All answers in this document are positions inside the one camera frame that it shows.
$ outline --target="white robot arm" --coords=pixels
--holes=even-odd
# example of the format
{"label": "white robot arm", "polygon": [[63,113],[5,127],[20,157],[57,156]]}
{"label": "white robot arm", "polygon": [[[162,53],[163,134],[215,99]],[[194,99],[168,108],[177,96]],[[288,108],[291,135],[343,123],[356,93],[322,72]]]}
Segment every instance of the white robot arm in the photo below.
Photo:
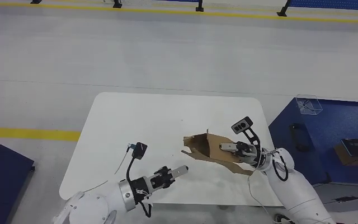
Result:
{"label": "white robot arm", "polygon": [[117,216],[122,216],[131,211],[137,204],[141,204],[147,217],[151,216],[152,206],[145,208],[143,200],[149,198],[153,192],[162,188],[168,188],[175,182],[175,178],[186,174],[189,170],[187,166],[180,166],[175,170],[162,167],[151,177],[130,180],[129,170],[134,159],[141,159],[147,146],[138,142],[136,145],[130,144],[128,150],[132,148],[132,160],[127,169],[126,180],[119,183],[106,183],[109,189],[106,195],[89,192],[78,192],[67,202],[61,213],[53,220],[54,224],[113,224]]}
{"label": "white robot arm", "polygon": [[264,173],[278,199],[289,212],[289,218],[296,224],[335,224],[308,180],[294,170],[291,154],[284,148],[271,151],[261,148],[258,136],[251,129],[252,124],[251,119],[245,117],[232,126],[236,134],[243,132],[251,144],[222,143],[220,148],[232,152],[243,162]]}

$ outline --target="wire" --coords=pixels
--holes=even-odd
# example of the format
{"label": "wire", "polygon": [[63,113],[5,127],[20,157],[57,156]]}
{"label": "wire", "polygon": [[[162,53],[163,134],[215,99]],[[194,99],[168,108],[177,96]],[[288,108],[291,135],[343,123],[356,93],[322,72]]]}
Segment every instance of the wire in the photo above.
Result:
{"label": "wire", "polygon": [[[118,169],[116,170],[116,172],[115,172],[114,174],[117,174],[117,172],[119,171],[119,168],[121,168],[122,163],[123,163],[123,161],[124,161],[125,157],[127,156],[128,151],[129,151],[129,148],[127,148],[127,151],[125,152],[124,157],[123,157],[123,159],[122,159],[122,161],[121,161],[121,163],[120,163],[120,165],[119,165]],[[108,182],[108,180],[104,181],[104,182],[103,182],[102,184],[100,184],[100,185],[95,186],[94,188],[91,188],[91,189],[85,190],[85,191],[84,191],[84,193],[85,193],[85,192],[88,192],[88,191],[90,191],[90,190],[93,190],[93,189],[99,188],[100,186],[104,185],[104,184],[105,184],[105,183],[107,183],[107,182]]]}
{"label": "wire", "polygon": [[119,165],[118,169],[116,170],[116,172],[115,172],[114,174],[117,174],[119,168],[121,168],[121,165],[122,165],[122,163],[123,163],[125,157],[127,156],[127,153],[128,153],[128,150],[127,150],[126,153],[124,154],[124,157],[123,157],[123,159],[122,159],[122,161],[121,161],[121,164]]}
{"label": "wire", "polygon": [[280,155],[280,158],[281,158],[281,161],[282,161],[282,163],[284,164],[284,167],[285,167],[285,178],[282,178],[282,177],[280,176],[279,172],[277,171],[276,164],[275,164],[275,160],[272,160],[272,166],[274,167],[275,174],[277,175],[277,177],[278,177],[281,181],[285,182],[285,181],[287,181],[287,179],[289,178],[289,171],[288,171],[288,169],[287,169],[287,166],[286,166],[286,163],[285,163],[285,161],[284,161],[284,158],[282,158],[281,155]]}
{"label": "wire", "polygon": [[139,204],[143,207],[145,215],[150,218],[152,216],[152,205],[148,204],[149,209],[147,211],[142,201],[140,201]]}
{"label": "wire", "polygon": [[127,177],[127,181],[128,181],[129,184],[131,183],[131,180],[130,180],[130,178],[129,178],[129,170],[130,170],[130,168],[132,167],[132,164],[133,164],[134,159],[135,159],[135,157],[132,157],[132,160],[130,161],[130,164],[129,164],[128,168],[127,168],[126,177]]}

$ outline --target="floor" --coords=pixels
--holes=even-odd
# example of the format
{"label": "floor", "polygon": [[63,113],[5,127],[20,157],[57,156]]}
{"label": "floor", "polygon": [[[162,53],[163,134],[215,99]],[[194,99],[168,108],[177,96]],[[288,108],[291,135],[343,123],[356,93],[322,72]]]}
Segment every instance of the floor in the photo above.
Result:
{"label": "floor", "polygon": [[[104,91],[254,97],[268,123],[297,94],[358,100],[357,23],[23,7],[0,7],[0,21],[0,127],[80,131]],[[11,223],[49,223],[76,143],[0,144],[37,164]],[[142,212],[124,221],[271,223],[255,207]]]}

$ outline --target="brown cardboard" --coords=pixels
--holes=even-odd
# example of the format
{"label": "brown cardboard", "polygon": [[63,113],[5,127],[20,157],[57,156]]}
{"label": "brown cardboard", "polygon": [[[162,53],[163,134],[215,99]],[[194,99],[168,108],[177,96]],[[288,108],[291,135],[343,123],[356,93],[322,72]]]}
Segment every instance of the brown cardboard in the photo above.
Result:
{"label": "brown cardboard", "polygon": [[191,153],[184,150],[182,150],[182,152],[196,160],[216,162],[217,164],[225,166],[235,174],[252,174],[252,171],[244,170],[235,164],[235,162],[240,162],[238,157],[234,156],[231,152],[225,152],[220,149],[221,143],[234,143],[228,138],[205,133],[184,137],[183,141],[184,146],[189,147]]}
{"label": "brown cardboard", "polygon": [[335,146],[335,151],[345,166],[358,166],[358,157],[351,157],[342,144]]}

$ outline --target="clear acrylic box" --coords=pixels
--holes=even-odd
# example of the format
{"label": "clear acrylic box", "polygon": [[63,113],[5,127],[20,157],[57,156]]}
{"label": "clear acrylic box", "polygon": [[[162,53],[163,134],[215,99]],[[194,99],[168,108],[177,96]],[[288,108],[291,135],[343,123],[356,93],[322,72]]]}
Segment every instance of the clear acrylic box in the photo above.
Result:
{"label": "clear acrylic box", "polygon": [[314,95],[298,94],[296,102],[301,114],[317,115],[323,110],[317,97]]}

